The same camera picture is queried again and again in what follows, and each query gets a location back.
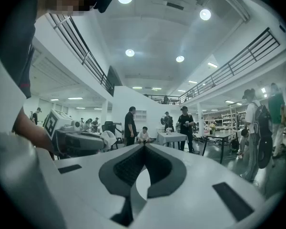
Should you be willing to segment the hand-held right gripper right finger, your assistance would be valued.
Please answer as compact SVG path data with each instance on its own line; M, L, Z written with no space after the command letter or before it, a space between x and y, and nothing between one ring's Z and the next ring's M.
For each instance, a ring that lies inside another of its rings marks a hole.
M148 170L151 185L148 198L160 198L173 194L185 181L185 164L178 158L156 147L144 145L144 165Z

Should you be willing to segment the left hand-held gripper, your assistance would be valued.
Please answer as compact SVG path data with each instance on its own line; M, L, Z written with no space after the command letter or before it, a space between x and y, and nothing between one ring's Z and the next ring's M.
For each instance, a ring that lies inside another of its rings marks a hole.
M51 140L55 155L58 155L59 158L78 156L75 145L79 145L79 141L68 134L80 132L79 121L72 120L62 111L51 109L43 128ZM83 150L100 151L105 149L105 142L100 134L82 132L81 136L81 148Z

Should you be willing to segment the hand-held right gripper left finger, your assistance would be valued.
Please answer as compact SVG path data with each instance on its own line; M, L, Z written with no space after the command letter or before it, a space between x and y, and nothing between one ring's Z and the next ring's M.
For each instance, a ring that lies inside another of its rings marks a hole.
M128 198L145 164L145 146L138 145L122 155L105 162L99 170L99 179L108 192Z

